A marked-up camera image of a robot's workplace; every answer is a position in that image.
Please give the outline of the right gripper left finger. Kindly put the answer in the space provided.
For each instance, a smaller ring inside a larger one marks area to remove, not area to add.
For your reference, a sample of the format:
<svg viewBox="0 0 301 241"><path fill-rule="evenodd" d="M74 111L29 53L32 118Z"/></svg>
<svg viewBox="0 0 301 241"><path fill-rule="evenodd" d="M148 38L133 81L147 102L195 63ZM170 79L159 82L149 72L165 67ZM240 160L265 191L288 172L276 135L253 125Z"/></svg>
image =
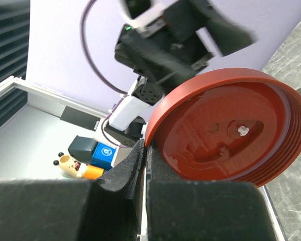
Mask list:
<svg viewBox="0 0 301 241"><path fill-rule="evenodd" d="M136 240L144 140L97 179L0 178L0 240Z"/></svg>

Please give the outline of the red round lid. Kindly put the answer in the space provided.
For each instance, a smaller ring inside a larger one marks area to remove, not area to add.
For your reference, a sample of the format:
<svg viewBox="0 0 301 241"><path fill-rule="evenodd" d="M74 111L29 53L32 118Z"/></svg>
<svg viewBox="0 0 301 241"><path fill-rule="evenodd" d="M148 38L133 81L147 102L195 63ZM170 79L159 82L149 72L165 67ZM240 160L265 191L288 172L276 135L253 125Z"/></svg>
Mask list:
<svg viewBox="0 0 301 241"><path fill-rule="evenodd" d="M301 153L301 95L254 69L206 72L157 106L145 134L151 143L182 178L260 187Z"/></svg>

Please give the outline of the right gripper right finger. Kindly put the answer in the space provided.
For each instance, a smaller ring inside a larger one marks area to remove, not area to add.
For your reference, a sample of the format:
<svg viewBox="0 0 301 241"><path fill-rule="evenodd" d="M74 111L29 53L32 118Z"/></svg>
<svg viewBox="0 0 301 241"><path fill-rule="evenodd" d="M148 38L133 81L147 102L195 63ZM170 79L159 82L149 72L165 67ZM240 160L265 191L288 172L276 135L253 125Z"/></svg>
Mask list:
<svg viewBox="0 0 301 241"><path fill-rule="evenodd" d="M276 240L258 188L177 176L151 143L146 156L149 240Z"/></svg>

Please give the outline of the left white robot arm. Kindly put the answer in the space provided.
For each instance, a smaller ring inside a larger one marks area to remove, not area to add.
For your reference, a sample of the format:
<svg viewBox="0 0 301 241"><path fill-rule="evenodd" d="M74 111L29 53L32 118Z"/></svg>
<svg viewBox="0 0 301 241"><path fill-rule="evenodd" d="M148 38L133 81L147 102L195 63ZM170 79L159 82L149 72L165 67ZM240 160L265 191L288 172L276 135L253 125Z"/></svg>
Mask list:
<svg viewBox="0 0 301 241"><path fill-rule="evenodd" d="M140 114L207 67L213 54L197 32L205 28L223 56L255 41L209 1L120 1L125 24L114 48L119 63L138 75L102 124L102 133L126 147L142 137Z"/></svg>

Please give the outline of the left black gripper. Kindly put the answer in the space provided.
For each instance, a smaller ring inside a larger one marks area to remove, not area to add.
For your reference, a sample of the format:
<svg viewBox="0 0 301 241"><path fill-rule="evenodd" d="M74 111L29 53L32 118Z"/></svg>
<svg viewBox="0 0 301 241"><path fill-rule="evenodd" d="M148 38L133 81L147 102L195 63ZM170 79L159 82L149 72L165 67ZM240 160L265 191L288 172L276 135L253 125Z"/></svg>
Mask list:
<svg viewBox="0 0 301 241"><path fill-rule="evenodd" d="M225 18L210 1L207 5L171 5L140 27L140 34L198 73L213 57L196 33L205 26L223 56L256 42L251 32Z"/></svg>

